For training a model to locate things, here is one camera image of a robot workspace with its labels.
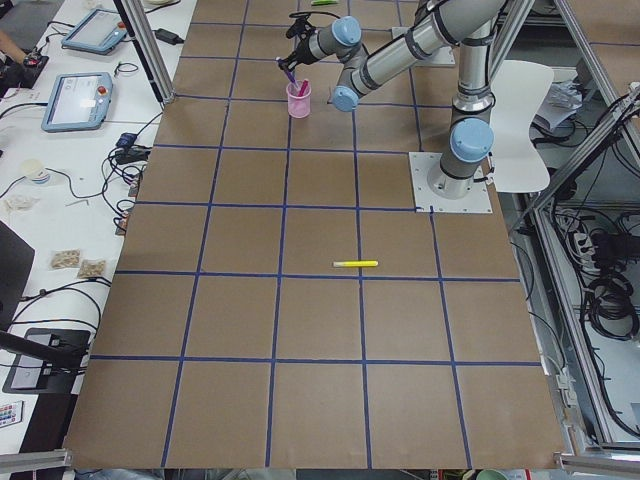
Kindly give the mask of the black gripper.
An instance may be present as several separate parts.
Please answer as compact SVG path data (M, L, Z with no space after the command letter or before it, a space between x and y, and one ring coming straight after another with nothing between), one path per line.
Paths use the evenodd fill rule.
M303 39L288 57L278 57L277 64L282 71L294 71L300 64L311 65L319 60L318 37L316 34L312 34Z

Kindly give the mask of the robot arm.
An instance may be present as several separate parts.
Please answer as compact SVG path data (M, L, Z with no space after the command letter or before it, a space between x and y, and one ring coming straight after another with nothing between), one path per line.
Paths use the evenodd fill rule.
M447 48L457 49L457 90L448 145L429 171L428 182L435 195L458 200L470 192L476 171L494 143L490 56L494 22L503 6L501 1L421 1L413 24L374 52L364 45L355 17L336 16L329 25L316 27L309 21L310 12L294 12L286 35L296 38L297 46L277 64L292 75L299 65L335 57L342 72L331 102L340 111L352 112L366 95L390 80L414 67L431 65Z

